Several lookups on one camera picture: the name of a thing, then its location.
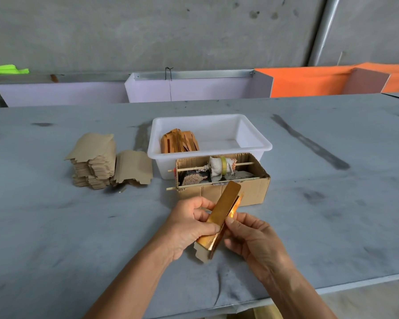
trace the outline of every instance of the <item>gray table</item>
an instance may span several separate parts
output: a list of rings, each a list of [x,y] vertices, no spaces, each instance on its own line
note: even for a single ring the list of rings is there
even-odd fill
[[[273,144],[261,205],[321,293],[399,278],[399,99],[382,94],[0,109],[0,318],[79,318],[176,202],[154,166],[146,188],[76,188],[64,156],[86,132],[146,150],[154,117],[242,113]],[[269,303],[236,255],[192,248],[165,271],[146,318]]]

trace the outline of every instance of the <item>hand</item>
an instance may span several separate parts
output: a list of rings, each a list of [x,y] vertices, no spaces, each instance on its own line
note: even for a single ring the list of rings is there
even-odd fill
[[[214,235],[220,230],[217,224],[206,223],[209,214],[202,208],[213,210],[214,203],[203,197],[180,200],[154,236],[153,239],[165,242],[173,261],[200,236]]]
[[[282,241],[273,228],[266,222],[246,213],[235,213],[234,218],[227,217],[226,225],[229,238],[225,245],[231,251],[241,255],[250,270],[262,284],[288,269],[295,268]]]

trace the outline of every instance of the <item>white plastic tub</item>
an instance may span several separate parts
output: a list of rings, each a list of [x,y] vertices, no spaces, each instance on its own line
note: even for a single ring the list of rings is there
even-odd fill
[[[199,151],[161,153],[161,138],[172,129],[191,131]],[[272,144],[242,114],[202,115],[196,117],[159,117],[153,120],[148,156],[156,160],[163,179],[173,179],[176,159],[193,156],[250,152],[257,160]]]

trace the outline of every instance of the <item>metal pole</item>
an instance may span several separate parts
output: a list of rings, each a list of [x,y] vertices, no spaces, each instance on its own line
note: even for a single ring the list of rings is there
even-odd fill
[[[321,58],[339,3],[340,0],[327,0],[325,4],[312,52],[310,53],[308,66],[317,66],[319,64],[319,59]]]

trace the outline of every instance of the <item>wooden stick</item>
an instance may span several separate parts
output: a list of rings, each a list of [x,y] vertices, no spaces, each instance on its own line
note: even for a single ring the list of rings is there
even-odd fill
[[[236,163],[235,164],[235,166],[238,166],[238,165],[253,165],[254,164],[254,162],[242,162],[242,163]],[[188,171],[188,170],[201,170],[201,169],[203,169],[204,167],[192,167],[192,168],[182,168],[182,169],[177,169],[176,171]]]
[[[260,177],[254,177],[254,178],[245,178],[245,179],[235,179],[235,181],[237,182],[242,182],[242,181],[246,181],[246,180],[256,180],[256,179],[260,179]],[[233,180],[223,180],[223,181],[215,181],[215,182],[205,182],[203,184],[194,184],[194,185],[185,185],[185,186],[179,186],[178,188],[189,188],[189,187],[198,187],[198,186],[209,186],[209,185],[213,185],[213,184],[217,184],[217,183],[221,183],[221,182],[229,182],[229,181],[233,181]],[[176,187],[169,187],[166,190],[175,190]]]

